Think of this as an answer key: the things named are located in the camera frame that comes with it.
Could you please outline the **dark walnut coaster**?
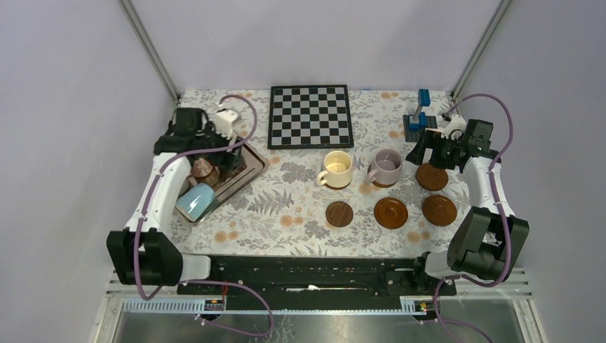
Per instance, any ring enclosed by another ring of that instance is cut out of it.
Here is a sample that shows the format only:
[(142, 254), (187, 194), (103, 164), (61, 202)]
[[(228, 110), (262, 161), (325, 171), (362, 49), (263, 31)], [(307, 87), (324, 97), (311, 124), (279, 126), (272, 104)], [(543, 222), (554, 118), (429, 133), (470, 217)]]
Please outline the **dark walnut coaster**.
[(354, 212), (345, 202), (333, 202), (327, 207), (325, 217), (332, 226), (345, 227), (352, 222)]

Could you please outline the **lilac mug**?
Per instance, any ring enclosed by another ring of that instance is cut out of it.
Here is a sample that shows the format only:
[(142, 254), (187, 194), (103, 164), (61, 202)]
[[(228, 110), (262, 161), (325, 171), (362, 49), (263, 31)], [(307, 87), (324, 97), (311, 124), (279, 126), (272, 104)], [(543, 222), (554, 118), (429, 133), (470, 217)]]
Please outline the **lilac mug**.
[(364, 183), (377, 181), (382, 184), (398, 182), (402, 171), (402, 157), (393, 149), (379, 150), (373, 157)]

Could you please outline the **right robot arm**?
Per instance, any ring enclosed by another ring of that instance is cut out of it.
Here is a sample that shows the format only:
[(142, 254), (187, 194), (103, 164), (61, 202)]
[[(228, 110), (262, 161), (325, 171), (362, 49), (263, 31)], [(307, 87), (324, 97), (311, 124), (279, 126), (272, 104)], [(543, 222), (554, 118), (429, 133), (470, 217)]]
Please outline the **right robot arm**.
[(452, 131), (424, 130), (406, 160), (438, 169), (459, 169), (469, 189), (470, 210), (452, 237), (447, 250), (424, 253), (410, 274), (411, 288), (430, 293), (440, 279), (471, 281), (494, 287), (505, 281), (530, 232), (528, 221), (519, 219), (508, 204), (500, 179), (502, 152), (491, 149), (493, 125), (469, 120), (456, 138)]

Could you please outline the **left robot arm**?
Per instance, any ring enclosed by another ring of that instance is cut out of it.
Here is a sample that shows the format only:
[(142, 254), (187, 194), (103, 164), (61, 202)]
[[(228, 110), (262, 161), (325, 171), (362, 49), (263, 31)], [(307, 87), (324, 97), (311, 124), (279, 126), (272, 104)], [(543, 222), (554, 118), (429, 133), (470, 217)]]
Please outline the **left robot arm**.
[(205, 159), (221, 173), (239, 167), (240, 150), (247, 142), (237, 136), (238, 111), (220, 106), (209, 117), (203, 109), (178, 108), (168, 129), (154, 143), (152, 168), (144, 193), (125, 228), (106, 239), (114, 270), (125, 285), (174, 286), (194, 279), (203, 293), (217, 291), (220, 272), (207, 256), (185, 256), (164, 233), (179, 199), (182, 209), (198, 220), (215, 202), (207, 185), (185, 190), (196, 161)]

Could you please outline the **cream yellow mug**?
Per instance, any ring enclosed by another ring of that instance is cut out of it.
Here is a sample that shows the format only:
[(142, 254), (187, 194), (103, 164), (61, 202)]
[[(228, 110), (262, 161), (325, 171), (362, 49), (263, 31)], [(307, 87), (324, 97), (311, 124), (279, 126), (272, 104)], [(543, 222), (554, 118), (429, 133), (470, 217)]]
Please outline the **cream yellow mug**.
[(351, 156), (345, 151), (331, 151), (323, 160), (322, 170), (316, 176), (315, 184), (331, 189), (343, 189), (351, 183), (352, 175)]

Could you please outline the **light blue mug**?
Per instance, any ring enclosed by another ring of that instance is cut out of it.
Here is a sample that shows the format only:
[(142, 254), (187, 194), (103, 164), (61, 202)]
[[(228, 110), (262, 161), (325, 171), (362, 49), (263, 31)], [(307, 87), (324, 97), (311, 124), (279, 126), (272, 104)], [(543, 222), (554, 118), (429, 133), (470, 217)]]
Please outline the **light blue mug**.
[(214, 190), (207, 184), (198, 184), (177, 199), (177, 211), (189, 222), (197, 222), (218, 207)]

